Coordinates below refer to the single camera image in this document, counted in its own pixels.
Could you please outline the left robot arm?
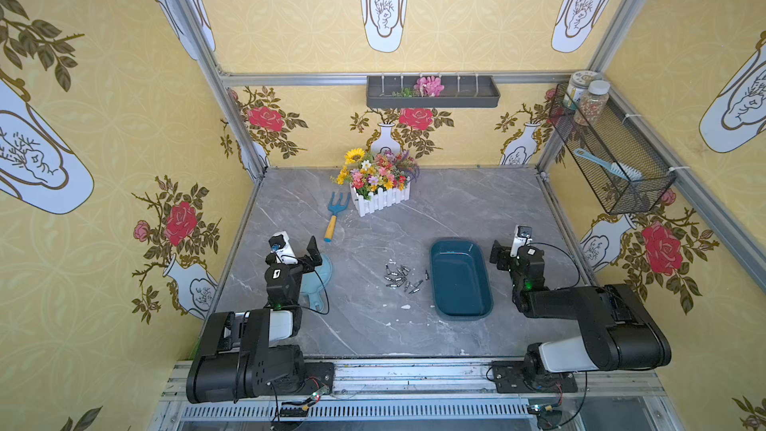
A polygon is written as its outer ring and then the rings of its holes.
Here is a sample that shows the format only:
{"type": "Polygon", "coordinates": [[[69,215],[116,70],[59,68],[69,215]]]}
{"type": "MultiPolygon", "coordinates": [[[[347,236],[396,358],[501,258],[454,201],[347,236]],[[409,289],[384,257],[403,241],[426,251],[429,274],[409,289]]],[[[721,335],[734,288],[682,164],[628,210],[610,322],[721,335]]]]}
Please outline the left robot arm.
{"type": "Polygon", "coordinates": [[[267,303],[207,319],[186,381],[193,404],[301,393],[309,381],[300,347],[283,341],[299,332],[306,309],[300,303],[302,279],[322,265],[322,257],[315,237],[302,257],[282,233],[268,243],[267,303]]]}

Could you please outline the teal plastic storage box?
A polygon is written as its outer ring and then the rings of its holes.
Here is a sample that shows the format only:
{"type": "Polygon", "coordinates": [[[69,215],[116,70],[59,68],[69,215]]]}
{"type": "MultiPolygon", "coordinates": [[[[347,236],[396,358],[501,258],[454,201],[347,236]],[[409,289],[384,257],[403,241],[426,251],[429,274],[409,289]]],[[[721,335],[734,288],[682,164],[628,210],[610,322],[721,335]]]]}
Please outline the teal plastic storage box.
{"type": "Polygon", "coordinates": [[[436,311],[446,320],[474,321],[488,316],[494,299],[481,248],[466,239],[440,239],[430,251],[436,311]]]}

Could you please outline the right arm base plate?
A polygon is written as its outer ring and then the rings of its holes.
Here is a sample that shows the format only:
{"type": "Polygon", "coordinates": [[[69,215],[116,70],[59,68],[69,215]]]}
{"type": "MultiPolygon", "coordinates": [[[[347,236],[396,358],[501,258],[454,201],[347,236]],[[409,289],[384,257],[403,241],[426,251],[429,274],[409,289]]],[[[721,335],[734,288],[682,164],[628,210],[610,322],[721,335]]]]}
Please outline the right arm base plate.
{"type": "Polygon", "coordinates": [[[488,377],[500,394],[567,394],[578,391],[578,383],[572,373],[548,372],[522,361],[492,361],[488,377]]]}

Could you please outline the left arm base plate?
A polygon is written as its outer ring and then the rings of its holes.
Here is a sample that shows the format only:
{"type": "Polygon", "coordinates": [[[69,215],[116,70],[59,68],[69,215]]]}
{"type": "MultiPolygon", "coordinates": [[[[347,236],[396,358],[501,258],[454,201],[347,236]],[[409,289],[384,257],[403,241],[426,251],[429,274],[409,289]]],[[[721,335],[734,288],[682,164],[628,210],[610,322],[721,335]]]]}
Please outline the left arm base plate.
{"type": "Polygon", "coordinates": [[[277,396],[309,396],[316,391],[333,391],[335,366],[329,361],[309,361],[281,365],[270,371],[265,392],[277,396]]]}

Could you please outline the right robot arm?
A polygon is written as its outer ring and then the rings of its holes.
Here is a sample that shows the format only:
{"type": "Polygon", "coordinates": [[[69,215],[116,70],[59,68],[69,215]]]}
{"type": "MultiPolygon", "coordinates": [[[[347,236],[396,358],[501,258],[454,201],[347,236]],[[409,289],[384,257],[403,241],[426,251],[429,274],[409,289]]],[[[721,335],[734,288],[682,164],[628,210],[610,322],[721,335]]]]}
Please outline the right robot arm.
{"type": "Polygon", "coordinates": [[[545,283],[545,254],[533,245],[493,243],[490,263],[512,279],[512,300],[528,318],[571,320],[578,335],[533,343],[524,373],[539,376],[590,371],[642,371],[670,364],[671,346],[628,285],[561,287],[545,283]]]}

